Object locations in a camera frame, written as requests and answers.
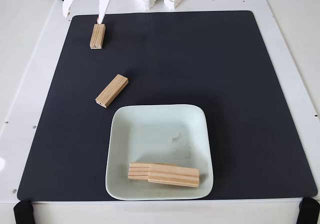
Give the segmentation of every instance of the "wooden stick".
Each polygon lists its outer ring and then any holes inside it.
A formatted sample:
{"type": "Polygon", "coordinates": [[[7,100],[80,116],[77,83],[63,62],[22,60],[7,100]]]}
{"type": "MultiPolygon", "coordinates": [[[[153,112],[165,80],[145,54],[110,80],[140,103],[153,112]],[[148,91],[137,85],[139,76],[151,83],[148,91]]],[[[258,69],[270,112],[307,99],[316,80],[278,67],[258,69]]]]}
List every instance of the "wooden stick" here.
{"type": "Polygon", "coordinates": [[[137,175],[129,175],[128,178],[130,180],[148,180],[148,176],[137,176],[137,175]]]}
{"type": "Polygon", "coordinates": [[[102,44],[104,42],[106,26],[101,24],[95,24],[90,40],[90,48],[92,50],[102,49],[102,44]]]}
{"type": "Polygon", "coordinates": [[[98,95],[95,101],[103,106],[108,107],[115,97],[124,89],[129,83],[128,79],[122,75],[117,75],[107,87],[98,95]]]}
{"type": "Polygon", "coordinates": [[[179,166],[150,164],[148,181],[169,185],[199,187],[199,170],[179,166]]]}

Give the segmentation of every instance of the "black mat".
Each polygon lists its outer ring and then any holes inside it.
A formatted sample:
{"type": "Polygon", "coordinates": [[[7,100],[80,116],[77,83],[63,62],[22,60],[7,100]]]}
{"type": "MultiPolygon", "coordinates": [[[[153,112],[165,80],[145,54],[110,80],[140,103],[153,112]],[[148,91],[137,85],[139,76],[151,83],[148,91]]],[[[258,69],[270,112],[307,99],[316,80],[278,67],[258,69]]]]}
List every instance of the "black mat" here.
{"type": "Polygon", "coordinates": [[[205,112],[214,186],[204,199],[315,196],[299,136],[251,12],[74,17],[18,190],[34,201],[114,200],[105,188],[111,120],[127,105],[193,104],[205,112]],[[105,109],[116,76],[129,84],[105,109]]]}

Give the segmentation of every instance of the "wooden plank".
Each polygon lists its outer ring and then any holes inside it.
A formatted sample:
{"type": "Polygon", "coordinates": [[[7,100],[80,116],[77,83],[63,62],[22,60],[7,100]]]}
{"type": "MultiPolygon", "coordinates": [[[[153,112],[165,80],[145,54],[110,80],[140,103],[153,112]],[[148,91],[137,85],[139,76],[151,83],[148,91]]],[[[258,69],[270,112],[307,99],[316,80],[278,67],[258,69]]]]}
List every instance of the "wooden plank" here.
{"type": "Polygon", "coordinates": [[[129,171],[149,171],[149,167],[129,167],[129,171]]]}
{"type": "Polygon", "coordinates": [[[179,166],[150,164],[148,181],[169,185],[199,187],[199,170],[179,166]]]}
{"type": "Polygon", "coordinates": [[[129,175],[128,178],[130,180],[148,180],[148,176],[137,176],[137,175],[129,175]]]}
{"type": "Polygon", "coordinates": [[[129,171],[128,175],[149,175],[149,171],[129,171]]]}
{"type": "Polygon", "coordinates": [[[102,49],[102,44],[104,42],[106,26],[101,24],[95,24],[90,40],[90,48],[92,50],[102,49]]]}
{"type": "MultiPolygon", "coordinates": [[[[144,167],[144,168],[149,168],[150,164],[153,163],[145,163],[145,162],[130,162],[129,167],[144,167]]],[[[171,166],[177,166],[176,164],[166,164],[166,163],[156,163],[158,165],[171,165],[171,166]]]]}
{"type": "Polygon", "coordinates": [[[128,79],[122,75],[117,75],[107,87],[98,95],[95,101],[103,106],[108,107],[121,90],[129,83],[128,79]]]}

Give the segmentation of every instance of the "white table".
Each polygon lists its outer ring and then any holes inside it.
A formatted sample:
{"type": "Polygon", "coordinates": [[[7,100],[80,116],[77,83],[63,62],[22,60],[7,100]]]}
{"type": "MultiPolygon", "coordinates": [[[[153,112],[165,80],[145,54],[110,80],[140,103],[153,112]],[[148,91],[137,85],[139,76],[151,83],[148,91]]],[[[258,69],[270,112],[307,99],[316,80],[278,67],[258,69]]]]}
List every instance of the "white table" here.
{"type": "MultiPolygon", "coordinates": [[[[9,123],[5,124],[0,136],[0,158],[2,157],[5,160],[4,169],[0,171],[0,201],[3,202],[0,204],[0,216],[4,223],[14,223],[12,212],[14,203],[6,202],[16,200],[15,194],[11,191],[17,188],[18,184],[8,186],[4,182],[6,178],[9,179],[10,184],[20,181],[24,167],[23,163],[26,161],[35,132],[33,126],[37,125],[39,121],[41,109],[45,103],[70,23],[62,17],[60,0],[34,0],[37,4],[31,10],[25,0],[0,0],[0,4],[2,1],[7,1],[6,6],[9,6],[8,8],[11,10],[5,13],[5,17],[9,17],[14,9],[22,9],[21,14],[26,11],[31,13],[29,17],[23,19],[27,23],[33,23],[36,17],[42,16],[42,19],[37,19],[36,28],[30,25],[29,29],[25,31],[17,34],[11,33],[14,37],[17,37],[18,41],[25,41],[27,37],[33,40],[29,44],[29,51],[25,53],[25,61],[21,59],[20,55],[15,56],[15,58],[20,58],[18,64],[22,68],[26,66],[28,68],[27,71],[18,71],[17,75],[10,75],[15,78],[11,81],[14,83],[18,82],[21,77],[23,79],[18,89],[13,84],[11,86],[14,94],[13,97],[11,96],[12,99],[7,101],[10,103],[10,111],[4,119],[9,123]]],[[[112,0],[107,13],[141,12],[135,6],[134,0],[126,0],[127,6],[125,4],[120,5],[120,1],[112,0]]],[[[320,85],[320,80],[315,77],[319,76],[320,72],[320,65],[317,65],[317,62],[320,62],[320,53],[317,48],[317,40],[320,37],[320,17],[317,14],[319,13],[319,1],[268,0],[275,20],[303,77],[311,100],[318,110],[320,109],[320,93],[317,91],[317,87],[320,85]]],[[[76,0],[71,14],[97,14],[97,7],[98,0],[76,0]]],[[[298,125],[299,134],[303,133],[303,137],[300,136],[302,137],[302,144],[318,184],[320,163],[317,161],[317,153],[319,153],[320,147],[318,147],[319,139],[316,140],[316,135],[313,133],[320,130],[318,128],[320,127],[319,119],[315,117],[316,112],[307,93],[303,90],[304,86],[301,86],[302,82],[300,83],[297,80],[297,78],[300,78],[298,72],[292,66],[293,61],[288,50],[283,47],[284,42],[280,32],[277,32],[279,30],[274,23],[272,13],[265,11],[267,7],[267,3],[263,0],[183,0],[177,11],[241,9],[253,11],[278,77],[286,70],[291,70],[288,75],[296,79],[291,83],[290,79],[281,77],[280,83],[282,89],[285,90],[284,94],[291,112],[294,113],[293,118],[295,124],[298,125]],[[281,60],[289,64],[289,67],[282,68],[281,65],[275,64],[282,62],[281,60]],[[291,93],[289,83],[291,85],[295,83],[294,90],[299,90],[296,95],[291,93]],[[307,109],[299,110],[295,106],[297,102],[306,106],[307,109]],[[309,123],[310,125],[304,127],[299,123],[309,123]]],[[[151,11],[162,12],[166,9],[163,8],[161,3],[157,3],[151,11]]],[[[0,24],[3,31],[6,22],[1,21],[0,24]]],[[[11,21],[9,26],[17,28],[19,23],[11,21]]],[[[4,43],[3,38],[0,38],[0,41],[1,46],[4,46],[2,45],[4,43]]],[[[19,51],[15,47],[14,41],[12,44],[6,48],[0,48],[0,56],[9,58],[14,51],[19,51]]],[[[14,66],[17,64],[15,58],[10,61],[14,66]]],[[[165,221],[185,223],[195,221],[204,221],[205,223],[295,223],[299,211],[299,201],[299,199],[163,201],[153,202],[152,204],[149,202],[82,202],[36,203],[33,206],[37,223],[106,223],[110,221],[120,223],[128,221],[137,223],[149,223],[151,221],[153,223],[163,223],[165,221]]]]}

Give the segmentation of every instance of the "white dish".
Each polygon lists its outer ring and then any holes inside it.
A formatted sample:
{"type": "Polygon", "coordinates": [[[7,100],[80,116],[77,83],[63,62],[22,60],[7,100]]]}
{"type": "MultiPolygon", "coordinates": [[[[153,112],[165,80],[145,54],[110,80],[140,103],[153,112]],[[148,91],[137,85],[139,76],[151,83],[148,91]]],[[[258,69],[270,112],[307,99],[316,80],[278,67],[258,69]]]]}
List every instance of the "white dish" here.
{"type": "Polygon", "coordinates": [[[195,199],[214,182],[205,114],[194,105],[126,106],[114,114],[105,185],[120,200],[195,199]],[[130,162],[172,163],[200,170],[198,188],[129,180],[130,162]]]}

